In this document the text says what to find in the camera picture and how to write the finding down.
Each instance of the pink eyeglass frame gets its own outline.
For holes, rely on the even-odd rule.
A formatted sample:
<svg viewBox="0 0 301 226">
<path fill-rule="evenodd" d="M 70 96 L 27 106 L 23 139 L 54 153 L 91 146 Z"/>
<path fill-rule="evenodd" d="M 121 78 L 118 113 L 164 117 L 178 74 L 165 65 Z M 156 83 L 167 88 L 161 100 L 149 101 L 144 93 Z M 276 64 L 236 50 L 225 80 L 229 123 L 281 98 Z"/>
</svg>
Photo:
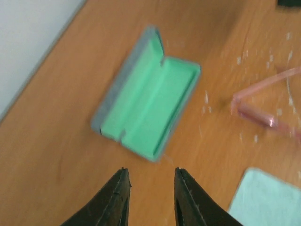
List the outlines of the pink eyeglass frame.
<svg viewBox="0 0 301 226">
<path fill-rule="evenodd" d="M 275 82 L 287 79 L 300 73 L 301 67 L 295 67 L 266 78 L 249 86 L 246 89 L 235 93 L 231 102 L 231 112 L 234 113 L 236 111 L 240 117 L 248 119 L 266 128 L 275 130 L 279 133 L 288 134 L 290 137 L 294 137 L 301 141 L 301 130 L 297 129 L 296 127 L 290 127 L 288 124 L 280 121 L 274 115 L 260 111 L 259 109 L 255 109 L 242 101 L 242 98 L 250 96 L 257 91 L 274 84 Z"/>
</svg>

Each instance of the wooden table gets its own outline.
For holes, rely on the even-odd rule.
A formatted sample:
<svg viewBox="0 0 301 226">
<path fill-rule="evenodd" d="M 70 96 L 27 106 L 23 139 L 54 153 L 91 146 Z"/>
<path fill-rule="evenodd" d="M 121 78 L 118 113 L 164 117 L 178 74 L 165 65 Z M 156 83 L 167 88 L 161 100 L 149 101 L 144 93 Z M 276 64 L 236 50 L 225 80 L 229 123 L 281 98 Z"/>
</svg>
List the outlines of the wooden table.
<svg viewBox="0 0 301 226">
<path fill-rule="evenodd" d="M 301 14 L 275 8 L 274 0 L 88 1 L 0 125 L 0 225 L 58 225 L 121 167 L 129 168 L 129 223 L 137 226 L 174 225 L 177 166 L 224 209 L 248 167 L 301 187 L 300 145 L 232 116 L 229 108 L 234 92 L 274 75 L 274 65 L 301 65 Z M 159 27 L 168 55 L 203 66 L 158 163 L 90 129 L 148 24 Z M 297 79 L 290 84 L 296 114 L 285 82 L 255 102 L 296 121 L 301 92 Z"/>
</svg>

